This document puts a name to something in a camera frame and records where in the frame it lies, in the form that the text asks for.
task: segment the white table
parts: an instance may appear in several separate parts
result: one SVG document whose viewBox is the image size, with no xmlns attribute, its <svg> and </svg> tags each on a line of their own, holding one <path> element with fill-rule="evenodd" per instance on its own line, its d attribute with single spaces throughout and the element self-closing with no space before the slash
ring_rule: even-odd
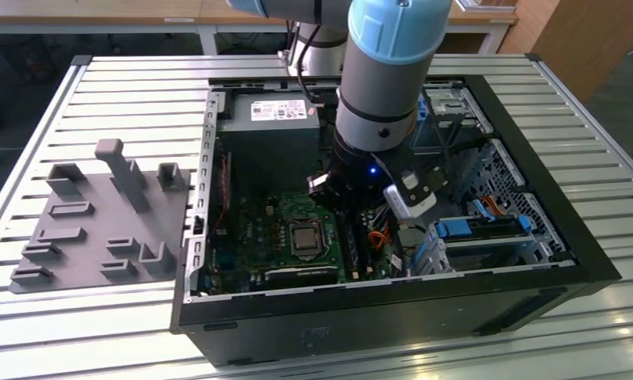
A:
<svg viewBox="0 0 633 380">
<path fill-rule="evenodd" d="M 498 53 L 510 22 L 475 25 L 450 25 L 448 33 L 480 33 L 486 35 L 479 54 Z M 42 25 L 0 24 L 0 34 L 127 34 L 127 33 L 196 33 L 200 36 L 202 49 L 207 55 L 218 55 L 218 33 L 286 33 L 284 25 L 259 24 L 198 24 L 195 19 L 180 19 L 160 25 Z"/>
<path fill-rule="evenodd" d="M 522 330 L 216 370 L 168 332 L 172 282 L 7 291 L 52 161 L 107 172 L 94 145 L 120 138 L 142 167 L 179 162 L 196 175 L 207 78 L 284 73 L 266 56 L 114 57 L 71 67 L 0 194 L 0 378 L 633 378 L 633 162 L 546 65 L 519 55 L 439 56 L 430 73 L 486 76 L 624 276 Z"/>
</svg>

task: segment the metal chassis frame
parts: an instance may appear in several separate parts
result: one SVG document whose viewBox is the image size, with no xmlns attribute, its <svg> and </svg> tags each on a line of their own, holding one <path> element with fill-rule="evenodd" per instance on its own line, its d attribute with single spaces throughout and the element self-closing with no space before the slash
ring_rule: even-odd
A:
<svg viewBox="0 0 633 380">
<path fill-rule="evenodd" d="M 500 273 L 496 278 L 490 278 L 490 281 L 486 283 L 478 276 L 418 281 L 414 283 L 399 282 L 394 284 L 395 288 L 403 288 L 403 291 L 399 292 L 386 292 L 386 288 L 380 287 L 335 289 L 327 293 L 322 292 L 319 297 L 312 296 L 314 302 L 308 303 L 300 301 L 310 297 L 310 295 L 314 295 L 314 293 L 286 294 L 282 297 L 263 298 L 236 298 L 232 296 L 231 299 L 218 302 L 184 303 L 186 287 L 182 284 L 176 287 L 175 312 L 172 314 L 174 330 L 178 330 L 179 326 L 215 324 L 268 315 L 278 316 L 334 309 L 350 309 L 395 302 L 415 302 L 460 295 L 476 295 L 488 292 L 518 291 L 523 289 L 539 289 L 544 292 L 546 289 L 559 290 L 563 287 L 566 287 L 566 291 L 572 289 L 572 291 L 552 302 L 554 305 L 550 304 L 539 308 L 530 313 L 528 317 L 524 317 L 514 326 L 507 328 L 507 330 L 512 330 L 528 323 L 552 306 L 558 306 L 567 299 L 596 293 L 622 278 L 484 78 L 474 75 L 430 76 L 428 78 L 444 81 L 462 79 L 467 83 L 484 115 L 500 134 L 500 140 L 526 177 L 527 184 L 540 200 L 540 206 L 544 208 L 556 229 L 564 235 L 566 243 L 570 249 L 572 249 L 580 265 L 552 268 L 550 272 Z M 311 82 L 334 81 L 334 79 L 338 80 L 338 77 L 311 78 Z M 219 78 L 211 80 L 211 85 L 276 81 L 286 82 L 288 85 L 288 83 L 295 82 L 295 79 Z M 438 286 L 435 281 L 443 281 L 442 286 Z M 346 291 L 358 292 L 358 300 L 362 301 L 352 302 L 352 298 L 344 297 L 343 292 Z"/>
</svg>

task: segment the black cable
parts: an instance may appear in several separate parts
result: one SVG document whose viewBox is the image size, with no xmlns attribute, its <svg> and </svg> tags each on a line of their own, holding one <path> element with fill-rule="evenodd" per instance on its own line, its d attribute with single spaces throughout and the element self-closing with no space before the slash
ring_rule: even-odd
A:
<svg viewBox="0 0 633 380">
<path fill-rule="evenodd" d="M 310 39 L 307 40 L 300 56 L 298 57 L 298 82 L 300 83 L 300 87 L 303 88 L 303 92 L 306 93 L 307 99 L 312 103 L 316 103 L 316 100 L 315 100 L 315 96 L 310 93 L 310 90 L 307 89 L 306 81 L 303 80 L 303 60 L 306 59 L 307 50 L 310 49 L 312 45 L 312 41 L 315 40 L 315 37 L 318 36 L 320 29 L 322 29 L 322 26 L 319 25 L 315 28 L 315 31 L 312 32 L 312 34 L 310 35 Z"/>
<path fill-rule="evenodd" d="M 442 143 L 442 148 L 443 148 L 443 157 L 446 159 L 446 164 L 443 165 L 443 172 L 446 173 L 446 176 L 451 173 L 451 153 L 448 152 L 448 144 L 446 143 L 444 135 L 442 135 L 442 128 L 439 126 L 439 123 L 436 121 L 436 112 L 434 112 L 434 106 L 432 106 L 432 98 L 427 94 L 427 89 L 423 87 L 423 99 L 424 103 L 427 104 L 427 111 L 428 111 L 428 117 L 424 119 L 424 123 L 430 122 L 434 126 L 434 130 L 436 131 L 436 136 L 439 137 L 439 142 Z"/>
<path fill-rule="evenodd" d="M 287 20 L 287 50 L 292 48 L 294 23 Z"/>
<path fill-rule="evenodd" d="M 298 47 L 298 40 L 299 40 L 299 36 L 300 36 L 300 27 L 302 27 L 302 24 L 300 22 L 298 23 L 298 28 L 296 28 L 296 33 L 294 35 L 294 41 L 291 42 L 291 56 L 288 57 L 288 64 L 294 64 L 294 58 L 296 58 L 296 47 Z"/>
<path fill-rule="evenodd" d="M 410 226 L 408 228 L 410 228 L 411 230 L 418 230 L 418 231 L 420 231 L 423 234 L 427 233 L 427 230 L 424 229 L 424 227 L 423 227 L 423 226 L 419 226 L 418 224 L 416 224 L 415 226 Z"/>
</svg>

